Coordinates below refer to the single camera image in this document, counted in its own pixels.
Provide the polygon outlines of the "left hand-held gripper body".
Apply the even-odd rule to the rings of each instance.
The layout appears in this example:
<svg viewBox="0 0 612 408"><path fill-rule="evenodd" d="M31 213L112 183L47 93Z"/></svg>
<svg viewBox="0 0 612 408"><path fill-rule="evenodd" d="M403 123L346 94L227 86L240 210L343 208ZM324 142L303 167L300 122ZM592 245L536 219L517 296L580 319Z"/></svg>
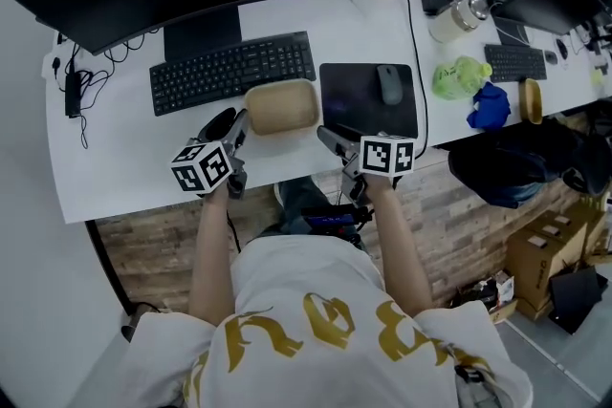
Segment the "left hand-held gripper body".
<svg viewBox="0 0 612 408"><path fill-rule="evenodd" d="M203 128L170 163L181 189L203 197L225 184L231 199L241 199L248 175L236 153L246 135L243 129L233 129L221 137Z"/></svg>

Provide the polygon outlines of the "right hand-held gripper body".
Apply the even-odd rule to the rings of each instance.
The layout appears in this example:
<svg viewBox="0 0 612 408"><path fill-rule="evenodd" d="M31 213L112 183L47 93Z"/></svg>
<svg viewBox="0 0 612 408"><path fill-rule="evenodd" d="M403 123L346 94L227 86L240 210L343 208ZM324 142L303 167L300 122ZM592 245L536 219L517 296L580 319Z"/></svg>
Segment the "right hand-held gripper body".
<svg viewBox="0 0 612 408"><path fill-rule="evenodd" d="M395 182L413 171L415 139L379 135L362 136L344 153L341 192L348 201L362 207L369 204L365 195L365 175L388 178Z"/></svg>

